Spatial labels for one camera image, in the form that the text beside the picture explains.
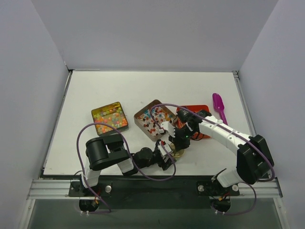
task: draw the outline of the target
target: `gray wall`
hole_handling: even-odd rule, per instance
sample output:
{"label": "gray wall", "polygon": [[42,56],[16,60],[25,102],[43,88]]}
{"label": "gray wall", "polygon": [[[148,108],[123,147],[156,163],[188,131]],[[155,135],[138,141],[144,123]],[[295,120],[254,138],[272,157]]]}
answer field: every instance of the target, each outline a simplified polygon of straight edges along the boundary
{"label": "gray wall", "polygon": [[18,226],[68,71],[30,0],[0,1],[0,222]]}
{"label": "gray wall", "polygon": [[69,69],[239,70],[277,0],[32,0]]}
{"label": "gray wall", "polygon": [[304,228],[305,1],[279,0],[240,70],[258,133],[275,159],[292,228]]}

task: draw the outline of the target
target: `metal frame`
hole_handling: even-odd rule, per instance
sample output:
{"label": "metal frame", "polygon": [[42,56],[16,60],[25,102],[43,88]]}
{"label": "metal frame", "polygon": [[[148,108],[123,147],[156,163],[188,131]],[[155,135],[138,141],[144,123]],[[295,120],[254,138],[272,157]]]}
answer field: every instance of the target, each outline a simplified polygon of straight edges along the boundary
{"label": "metal frame", "polygon": [[[247,104],[245,102],[244,99],[244,94],[243,91],[241,89],[240,86],[240,82],[239,82],[239,77],[238,77],[238,72],[237,71],[233,71],[233,75],[234,75],[234,79],[236,82],[236,87],[239,93],[239,96],[241,98],[241,102],[244,108],[244,113],[249,125],[249,129],[252,135],[255,135],[255,128],[249,113],[249,109],[247,107]],[[49,146],[52,143],[55,131],[56,131],[56,127],[58,124],[58,120],[61,114],[61,110],[63,107],[63,103],[65,100],[65,96],[66,93],[68,91],[69,88],[69,83],[71,80],[71,76],[72,76],[72,72],[69,73],[68,76],[68,80],[66,83],[66,87],[65,87],[65,93],[64,93],[64,97],[62,100],[62,104],[61,104],[61,108],[56,120],[56,124],[52,133],[52,138],[50,141]],[[48,159],[48,155],[49,155],[49,151],[50,149],[48,149],[48,153],[46,155],[46,159],[45,162]],[[43,175],[43,170],[41,173],[41,178],[43,178],[46,176]],[[69,180],[71,177],[64,177],[64,176],[60,176],[60,177],[53,177],[54,179],[39,179],[39,180],[34,180],[32,182],[29,194],[28,194],[28,199],[26,202],[26,207],[24,209],[20,224],[19,224],[19,228],[20,229],[25,229],[27,228],[30,218],[31,218],[31,214],[32,214],[32,210],[33,210],[33,206],[35,203],[36,199],[80,199],[79,197],[69,197],[68,193],[69,193],[69,188],[70,188],[70,182],[71,180]],[[275,207],[280,219],[280,223],[282,225],[282,228],[284,229],[289,229],[289,224],[288,224],[288,220],[286,218],[286,212],[285,212],[285,208],[283,206],[283,202],[281,200],[282,192],[278,183],[278,180],[275,179],[272,182],[268,182],[268,183],[256,183],[255,185],[253,185],[256,192],[257,192],[257,197],[258,198],[273,198],[274,202],[275,202]],[[253,191],[244,184],[240,184],[239,185],[239,191],[240,191],[240,196],[238,197],[233,197],[233,198],[253,198]],[[93,199],[93,197],[82,197],[82,199]]]}

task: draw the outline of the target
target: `container with colorful balls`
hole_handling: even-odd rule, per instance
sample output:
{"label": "container with colorful balls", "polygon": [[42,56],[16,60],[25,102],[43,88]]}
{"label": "container with colorful balls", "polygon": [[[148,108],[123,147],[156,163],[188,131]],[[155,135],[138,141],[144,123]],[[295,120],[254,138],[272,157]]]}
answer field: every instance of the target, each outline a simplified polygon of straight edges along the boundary
{"label": "container with colorful balls", "polygon": [[[106,123],[120,131],[128,130],[128,121],[120,102],[94,109],[91,111],[91,114],[95,123]],[[104,125],[96,125],[95,128],[99,136],[115,133],[113,129]]]}

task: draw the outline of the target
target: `gray panel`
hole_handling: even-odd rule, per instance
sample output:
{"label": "gray panel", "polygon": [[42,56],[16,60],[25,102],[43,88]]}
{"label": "gray panel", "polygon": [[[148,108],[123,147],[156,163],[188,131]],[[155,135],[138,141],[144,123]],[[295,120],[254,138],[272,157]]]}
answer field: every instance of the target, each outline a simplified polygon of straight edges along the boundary
{"label": "gray panel", "polygon": [[[250,207],[252,199],[232,200],[232,211]],[[83,228],[281,228],[273,199],[259,199],[256,208],[240,216],[215,215],[212,209],[117,210],[104,215],[80,215],[75,200],[36,200],[29,229]]]}
{"label": "gray panel", "polygon": [[255,129],[274,158],[291,228],[304,228],[305,1],[280,0],[240,70]]}
{"label": "gray panel", "polygon": [[0,221],[17,228],[41,169],[67,68],[30,0],[0,1]]}
{"label": "gray panel", "polygon": [[32,0],[70,69],[239,70],[277,0]]}

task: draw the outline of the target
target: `red tray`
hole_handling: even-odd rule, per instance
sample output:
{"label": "red tray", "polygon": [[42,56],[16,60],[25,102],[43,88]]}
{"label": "red tray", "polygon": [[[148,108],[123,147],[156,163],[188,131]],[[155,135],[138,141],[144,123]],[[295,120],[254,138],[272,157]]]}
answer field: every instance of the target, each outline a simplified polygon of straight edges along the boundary
{"label": "red tray", "polygon": [[[209,110],[209,107],[207,106],[207,105],[185,105],[185,106],[183,106],[183,107],[185,107],[185,108],[187,108],[187,109],[189,109],[189,110],[191,110],[191,111],[193,111],[193,112],[198,112],[198,111],[201,111],[201,110],[205,110],[205,111],[208,111],[208,112],[210,112],[210,110]],[[178,128],[181,128],[181,127],[183,127],[185,124],[183,124],[183,123],[181,123],[181,121],[180,121],[180,119],[178,119],[178,121],[177,121],[177,127]],[[208,136],[208,135],[203,135],[203,134],[198,134],[197,132],[192,136],[192,140],[195,140],[195,141],[198,141],[198,140],[201,140],[201,139],[203,139],[203,138],[210,138],[210,136]]]}

